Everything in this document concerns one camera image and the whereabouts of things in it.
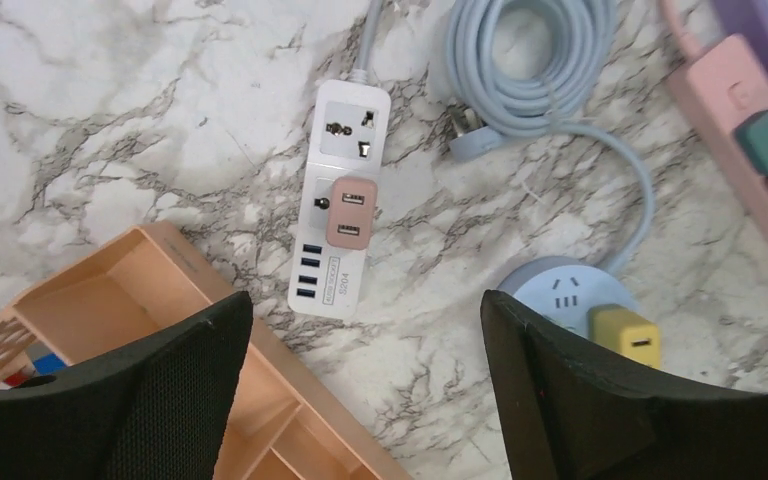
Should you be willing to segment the yellow olive charger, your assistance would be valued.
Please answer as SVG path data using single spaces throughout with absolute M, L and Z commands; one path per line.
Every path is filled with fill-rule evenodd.
M 617 304 L 592 308 L 588 321 L 592 342 L 650 368 L 661 369 L 661 334 L 655 323 Z

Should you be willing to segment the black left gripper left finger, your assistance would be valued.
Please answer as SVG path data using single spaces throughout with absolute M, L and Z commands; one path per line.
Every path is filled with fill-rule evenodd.
M 236 292 L 145 338 L 0 390 L 0 479 L 209 479 L 245 361 Z

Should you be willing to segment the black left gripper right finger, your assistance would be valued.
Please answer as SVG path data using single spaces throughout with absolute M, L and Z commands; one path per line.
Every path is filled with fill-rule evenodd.
M 768 393 L 625 358 L 488 290 L 480 319 L 515 479 L 768 479 Z

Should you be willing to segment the brown pink small charger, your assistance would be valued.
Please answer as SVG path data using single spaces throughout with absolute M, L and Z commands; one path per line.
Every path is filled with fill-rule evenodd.
M 332 186 L 326 242 L 336 248 L 366 250 L 376 209 L 378 186 L 374 180 L 343 176 Z

